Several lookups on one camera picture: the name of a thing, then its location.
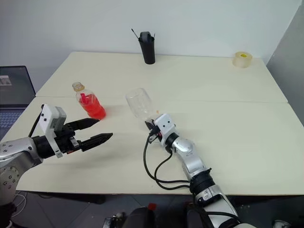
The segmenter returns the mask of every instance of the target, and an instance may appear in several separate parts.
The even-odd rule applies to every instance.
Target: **plastic bottle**
[[[92,91],[85,89],[80,82],[74,82],[72,87],[74,91],[76,91],[77,101],[87,111],[91,118],[99,120],[105,118],[105,109],[100,105],[97,97]]]

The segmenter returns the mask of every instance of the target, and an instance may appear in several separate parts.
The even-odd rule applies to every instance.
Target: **laptop keyboard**
[[[18,113],[0,112],[0,128],[10,128],[21,115]]]

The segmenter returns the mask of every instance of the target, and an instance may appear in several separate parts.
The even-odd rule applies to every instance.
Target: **yellow tape roll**
[[[232,60],[232,64],[239,68],[246,68],[250,65],[252,55],[247,52],[239,51]]]

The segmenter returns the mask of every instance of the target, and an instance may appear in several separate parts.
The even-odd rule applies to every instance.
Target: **bottle cap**
[[[81,91],[81,90],[83,90],[85,87],[84,87],[84,85],[83,84],[81,84],[80,82],[74,82],[73,84],[72,84],[72,87],[73,87],[73,89],[74,89],[74,91]]]

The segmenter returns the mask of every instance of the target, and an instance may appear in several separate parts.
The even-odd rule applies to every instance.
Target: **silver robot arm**
[[[213,227],[253,228],[249,224],[239,223],[236,210],[210,176],[211,169],[199,157],[194,143],[179,136],[171,117],[162,114],[153,121],[153,125],[158,127],[156,137],[160,139],[161,145],[166,150],[173,151],[181,161],[190,182],[190,191],[195,196],[195,204],[203,208]],[[234,220],[225,214],[234,216]]]
[[[66,113],[62,108],[44,104],[36,123],[39,122],[45,136],[0,143],[0,227],[6,227],[10,223],[11,214],[16,210],[12,204],[16,187],[27,170],[53,155],[60,158],[63,153],[89,150],[113,135],[102,133],[82,142],[74,138],[75,131],[90,127],[99,120],[86,118],[64,124],[65,120]]]

